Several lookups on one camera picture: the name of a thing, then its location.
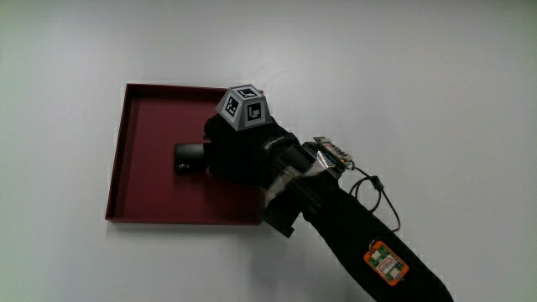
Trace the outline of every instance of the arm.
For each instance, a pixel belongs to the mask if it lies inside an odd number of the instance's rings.
[[[268,188],[283,167],[304,167],[303,163],[284,159],[282,154],[286,150],[300,146],[298,140],[276,122],[237,133],[221,117],[215,116],[207,122],[205,131],[216,150],[209,165],[209,172],[215,176]],[[269,152],[263,148],[267,142],[275,142]],[[336,179],[327,173],[289,182],[286,189],[270,201],[262,218],[290,236],[292,217],[299,212],[319,232],[347,272],[375,300],[453,300],[438,277],[393,233],[382,240],[409,265],[405,281],[392,287],[364,262],[369,243],[389,229],[340,189]],[[281,220],[279,216],[291,219]]]

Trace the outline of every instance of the black cable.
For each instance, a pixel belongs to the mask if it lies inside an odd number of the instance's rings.
[[[373,188],[375,188],[376,191],[378,191],[378,200],[377,200],[377,204],[375,204],[375,206],[373,207],[373,209],[369,210],[370,213],[374,213],[377,208],[378,208],[378,205],[380,205],[380,200],[381,200],[381,196],[384,196],[384,198],[386,199],[386,201],[388,202],[388,205],[389,207],[392,209],[392,211],[394,212],[395,214],[395,218],[397,219],[397,227],[394,228],[393,230],[390,230],[389,232],[386,232],[384,233],[383,235],[381,236],[378,236],[376,237],[375,239],[373,239],[371,241],[371,243],[369,243],[369,250],[372,249],[373,245],[378,241],[380,240],[382,237],[385,237],[389,234],[392,234],[392,233],[395,233],[397,232],[398,230],[401,229],[401,220],[399,219],[399,215],[397,214],[397,211],[395,210],[394,208],[394,205],[392,205],[392,202],[389,200],[388,196],[386,195],[386,192],[384,191],[384,185],[382,184],[382,182],[380,181],[380,179],[378,178],[378,176],[374,175],[374,176],[370,176],[369,174],[365,173],[363,170],[359,169],[355,164],[354,164],[354,161],[351,161],[352,163],[352,167],[351,167],[351,170],[358,170],[360,171],[360,173],[364,174],[365,177],[362,178],[361,180],[357,181],[356,184],[354,184],[352,186],[352,188],[349,190],[349,194],[352,195],[352,192],[354,191],[354,198],[357,200],[357,202],[360,202],[360,200],[358,199],[358,189],[360,189],[360,185],[362,185],[362,183],[365,181],[365,180],[369,180],[371,181],[371,183],[373,184]]]

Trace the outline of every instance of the gray marker block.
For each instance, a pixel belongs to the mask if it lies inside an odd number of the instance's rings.
[[[272,122],[267,99],[252,85],[229,88],[216,110],[236,131]]]

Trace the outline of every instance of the white surface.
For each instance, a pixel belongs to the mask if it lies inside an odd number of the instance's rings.
[[[302,221],[285,240],[102,219],[126,81],[245,80],[300,139],[324,134],[382,175],[400,236],[457,301],[534,301],[536,15],[515,1],[2,1],[0,300],[367,301]]]

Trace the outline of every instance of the red tray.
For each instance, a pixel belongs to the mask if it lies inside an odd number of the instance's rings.
[[[176,143],[204,143],[226,89],[127,84],[106,219],[258,225],[261,193],[203,172],[174,173]]]

